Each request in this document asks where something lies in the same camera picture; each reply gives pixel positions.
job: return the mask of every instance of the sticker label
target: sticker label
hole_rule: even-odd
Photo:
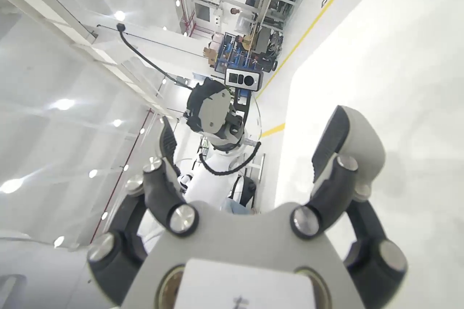
[[[191,259],[175,309],[315,309],[311,280],[269,269]]]

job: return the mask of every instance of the yellow floor line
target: yellow floor line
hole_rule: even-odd
[[[266,132],[263,132],[261,137],[268,137],[269,135],[275,134],[276,132],[283,131],[285,129],[285,123],[282,123],[281,125],[278,125],[274,128],[271,128],[270,130],[267,130]]]
[[[315,18],[315,20],[313,21],[313,23],[310,25],[310,27],[308,27],[308,30],[306,30],[306,32],[303,34],[303,36],[299,39],[299,41],[297,42],[297,44],[293,47],[293,49],[290,51],[290,53],[285,57],[285,59],[282,61],[282,63],[280,64],[279,67],[277,67],[277,69],[275,70],[275,72],[272,74],[271,78],[268,80],[268,82],[265,84],[265,86],[261,89],[261,92],[257,95],[256,98],[259,98],[260,95],[264,92],[264,90],[266,89],[266,87],[268,87],[268,85],[271,83],[272,79],[274,79],[274,77],[276,76],[276,74],[280,71],[280,69],[282,68],[282,66],[288,61],[288,59],[290,58],[290,56],[295,52],[296,49],[298,49],[298,46],[300,46],[301,42],[303,42],[303,39],[306,38],[306,36],[309,34],[309,32],[313,29],[313,27],[316,25],[316,23],[320,20],[320,18],[324,15],[324,13],[327,11],[327,9],[331,6],[331,4],[334,2],[335,0],[329,0],[325,6],[323,7],[323,9],[320,11],[320,13],[318,14],[318,16]],[[280,127],[280,126],[277,126],[269,131],[266,131],[266,132],[271,132],[273,131],[274,129]]]

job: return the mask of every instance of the industrial robot arm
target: industrial robot arm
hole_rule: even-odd
[[[237,216],[203,201],[184,201],[160,146],[143,181],[128,186],[108,233],[89,250],[90,268],[123,309],[242,308],[244,302],[379,309],[407,271],[404,254],[386,237],[368,202],[384,160],[363,115],[337,107],[313,156],[315,192],[308,203]],[[134,236],[145,206],[167,230],[148,256]],[[343,262],[324,232],[344,212],[357,241]]]

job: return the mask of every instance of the cardboard box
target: cardboard box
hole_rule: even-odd
[[[213,49],[210,49],[208,47],[205,47],[203,49],[203,56],[205,58],[208,59],[208,64],[211,66],[211,65],[214,65],[216,63],[216,61],[218,60],[217,56],[217,51],[216,50],[213,50]]]

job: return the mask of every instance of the black cable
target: black cable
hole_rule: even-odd
[[[248,163],[250,163],[253,160],[253,158],[256,156],[260,146],[261,146],[261,142],[256,143],[256,147],[253,150],[250,157],[247,160],[245,160],[241,165],[239,165],[238,167],[235,167],[233,170],[229,170],[229,171],[222,171],[222,172],[215,171],[209,165],[206,164],[206,162],[203,159],[203,155],[201,153],[199,154],[199,159],[200,159],[200,162],[202,162],[202,165],[204,166],[204,168],[206,168],[210,173],[212,173],[215,176],[232,175],[233,173],[241,170],[243,167],[245,167],[245,165],[247,165]]]
[[[150,61],[149,59],[147,59],[143,54],[141,54],[135,47],[133,47],[129,42],[127,42],[127,39],[124,38],[124,35],[123,35],[123,32],[124,30],[126,29],[126,26],[124,24],[117,24],[116,25],[117,27],[117,30],[119,31],[119,35],[121,36],[121,39],[123,40],[123,42],[126,44],[126,46],[131,49],[134,53],[136,53],[139,57],[141,57],[141,59],[144,59],[144,61],[146,61],[147,63],[149,63],[151,66],[153,66],[156,70],[158,70],[159,72],[161,72],[166,78],[172,80],[172,82],[174,82],[175,84],[179,85],[179,86],[182,86],[182,87],[185,87],[185,88],[188,88],[189,90],[193,90],[192,87],[189,87],[187,86],[186,84],[183,84],[181,82],[177,82],[176,79],[174,79],[173,77],[171,77],[167,72],[164,72],[163,70],[161,70],[156,64],[154,64],[152,61]]]

